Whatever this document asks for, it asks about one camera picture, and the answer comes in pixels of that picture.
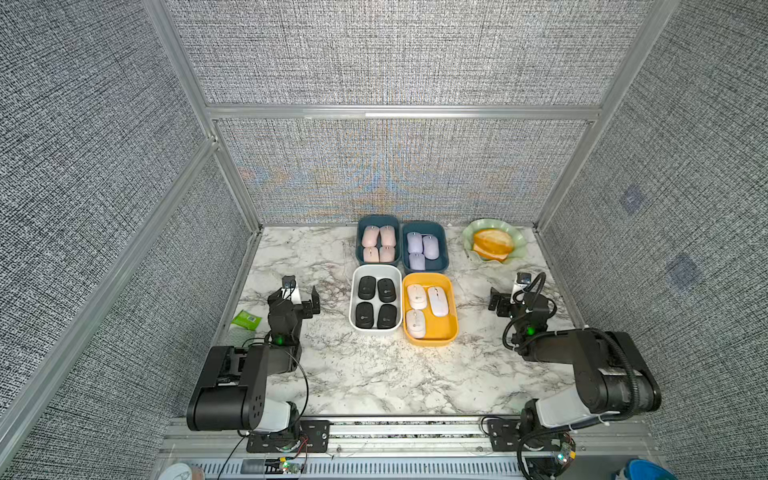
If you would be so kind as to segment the yellow storage box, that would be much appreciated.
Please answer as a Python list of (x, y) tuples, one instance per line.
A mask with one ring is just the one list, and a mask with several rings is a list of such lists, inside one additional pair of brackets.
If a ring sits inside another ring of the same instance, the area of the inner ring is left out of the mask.
[[(437, 318), (432, 315), (428, 298), (428, 306), (422, 310), (426, 317), (427, 325), (426, 335), (423, 339), (411, 338), (406, 329), (406, 312), (411, 310), (406, 288), (410, 284), (421, 284), (425, 288), (426, 292), (427, 289), (431, 286), (442, 287), (448, 298), (450, 313), (446, 317), (442, 318)], [(408, 341), (416, 346), (421, 347), (442, 347), (447, 346), (453, 342), (459, 333), (459, 322), (454, 289), (448, 277), (439, 273), (412, 273), (403, 279), (402, 287), (404, 294), (404, 330)]]

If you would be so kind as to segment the purple mouse front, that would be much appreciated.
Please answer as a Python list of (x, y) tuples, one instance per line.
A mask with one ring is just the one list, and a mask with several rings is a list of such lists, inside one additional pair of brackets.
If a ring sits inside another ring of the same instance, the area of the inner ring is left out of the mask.
[(434, 235), (422, 236), (423, 255), (427, 260), (437, 260), (440, 256), (440, 242)]

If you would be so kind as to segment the black mouse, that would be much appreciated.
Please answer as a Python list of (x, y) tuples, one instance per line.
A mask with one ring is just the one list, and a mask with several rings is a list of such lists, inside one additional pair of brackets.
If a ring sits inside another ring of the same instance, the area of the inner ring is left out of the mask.
[(397, 289), (391, 278), (381, 278), (377, 281), (378, 298), (383, 303), (393, 303), (397, 300)]
[(360, 300), (369, 301), (376, 296), (377, 279), (374, 276), (365, 275), (360, 278), (357, 295)]
[(394, 328), (398, 323), (398, 309), (393, 304), (383, 304), (378, 312), (377, 328), (388, 330)]
[(367, 301), (358, 303), (355, 307), (355, 326), (359, 329), (372, 329), (374, 323), (373, 305)]

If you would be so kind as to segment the pink mouse with scroll wheel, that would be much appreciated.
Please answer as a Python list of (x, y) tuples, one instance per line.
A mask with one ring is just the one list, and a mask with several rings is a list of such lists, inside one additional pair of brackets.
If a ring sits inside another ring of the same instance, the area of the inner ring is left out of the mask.
[(382, 247), (395, 247), (397, 243), (396, 229), (392, 225), (384, 225), (379, 228)]

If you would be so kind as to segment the white storage box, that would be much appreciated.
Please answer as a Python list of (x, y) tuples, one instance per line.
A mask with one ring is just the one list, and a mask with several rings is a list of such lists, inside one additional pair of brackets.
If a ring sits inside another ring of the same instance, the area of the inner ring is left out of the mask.
[[(357, 295), (358, 290), (358, 284), (360, 281), (360, 278), (365, 275), (374, 276), (377, 281), (381, 278), (391, 278), (396, 285), (397, 289), (397, 300), (393, 303), (383, 303), (378, 298), (378, 292), (376, 291), (376, 296), (367, 302), (370, 302), (373, 305), (374, 308), (374, 315), (375, 315), (375, 323), (372, 329), (359, 329), (355, 326), (355, 307), (358, 303), (363, 302), (363, 300), (360, 300)], [(404, 294), (402, 292), (402, 275), (400, 271), (391, 265), (386, 264), (366, 264), (358, 267), (352, 277), (352, 283), (351, 283), (351, 293), (350, 293), (350, 302), (349, 302), (349, 309), (348, 309), (348, 320), (352, 328), (360, 333), (360, 334), (367, 334), (367, 335), (388, 335), (395, 333), (403, 324), (404, 320), (404, 307), (403, 307), (403, 300), (404, 300)], [(380, 330), (377, 328), (377, 319), (378, 319), (378, 312), (380, 307), (383, 304), (393, 304), (398, 309), (398, 323), (397, 325), (388, 330)]]

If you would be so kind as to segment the white mouse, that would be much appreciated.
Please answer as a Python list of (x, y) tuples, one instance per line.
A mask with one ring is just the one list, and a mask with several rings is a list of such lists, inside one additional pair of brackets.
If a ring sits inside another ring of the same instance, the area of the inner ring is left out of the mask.
[(421, 284), (408, 285), (406, 293), (411, 309), (424, 310), (428, 306), (428, 295)]
[(411, 338), (423, 339), (426, 335), (426, 317), (422, 310), (411, 309), (406, 312), (406, 329)]
[(429, 287), (427, 289), (427, 295), (429, 298), (429, 306), (434, 317), (442, 318), (450, 313), (448, 298), (442, 287)]

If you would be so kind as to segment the purple mouse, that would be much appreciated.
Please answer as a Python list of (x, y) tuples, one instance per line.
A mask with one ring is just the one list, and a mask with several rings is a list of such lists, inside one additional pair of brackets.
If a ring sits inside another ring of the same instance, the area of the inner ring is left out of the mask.
[(423, 255), (427, 260), (437, 260), (440, 256), (440, 242), (434, 235), (422, 236)]
[(410, 253), (409, 265), (413, 271), (424, 271), (426, 268), (426, 257), (423, 253)]
[(419, 232), (408, 232), (406, 235), (408, 254), (423, 253), (423, 236)]

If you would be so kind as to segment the white mouse front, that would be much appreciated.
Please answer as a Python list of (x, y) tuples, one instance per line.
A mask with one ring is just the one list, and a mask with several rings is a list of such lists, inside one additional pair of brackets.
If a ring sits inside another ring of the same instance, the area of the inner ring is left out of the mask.
[(426, 335), (426, 317), (422, 310), (411, 309), (406, 312), (406, 329), (411, 338), (423, 339)]

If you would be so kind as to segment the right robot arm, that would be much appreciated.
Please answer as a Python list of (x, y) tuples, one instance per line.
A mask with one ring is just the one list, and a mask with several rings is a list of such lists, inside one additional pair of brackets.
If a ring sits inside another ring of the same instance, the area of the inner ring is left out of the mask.
[(488, 309), (508, 320), (502, 345), (531, 363), (572, 367), (574, 384), (526, 403), (519, 430), (586, 427), (653, 412), (661, 391), (629, 334), (593, 327), (551, 330), (554, 301), (530, 286), (514, 293), (490, 290)]

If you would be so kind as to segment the teal storage box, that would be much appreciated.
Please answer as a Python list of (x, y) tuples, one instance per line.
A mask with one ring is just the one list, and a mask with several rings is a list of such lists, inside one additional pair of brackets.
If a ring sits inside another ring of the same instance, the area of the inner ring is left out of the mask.
[(400, 222), (391, 215), (368, 215), (360, 219), (356, 234), (356, 257), (360, 264), (396, 265), (401, 259)]
[(444, 228), (431, 221), (409, 221), (401, 228), (403, 262), (407, 273), (444, 272), (449, 264)]

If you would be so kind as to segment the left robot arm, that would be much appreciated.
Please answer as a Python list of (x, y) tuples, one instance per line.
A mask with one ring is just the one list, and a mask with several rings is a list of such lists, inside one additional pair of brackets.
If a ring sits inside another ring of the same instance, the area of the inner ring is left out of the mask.
[(282, 434), (298, 429), (303, 410), (289, 401), (270, 399), (271, 375), (301, 371), (303, 322), (321, 312), (320, 296), (295, 303), (281, 289), (268, 297), (265, 337), (247, 346), (214, 346), (193, 389), (186, 422), (192, 431), (236, 430)]

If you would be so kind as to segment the black mouse front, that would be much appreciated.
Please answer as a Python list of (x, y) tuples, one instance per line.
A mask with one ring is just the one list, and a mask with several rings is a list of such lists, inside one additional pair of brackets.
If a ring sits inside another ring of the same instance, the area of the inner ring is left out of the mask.
[(369, 301), (376, 296), (377, 279), (374, 276), (365, 275), (360, 278), (357, 295), (360, 300)]

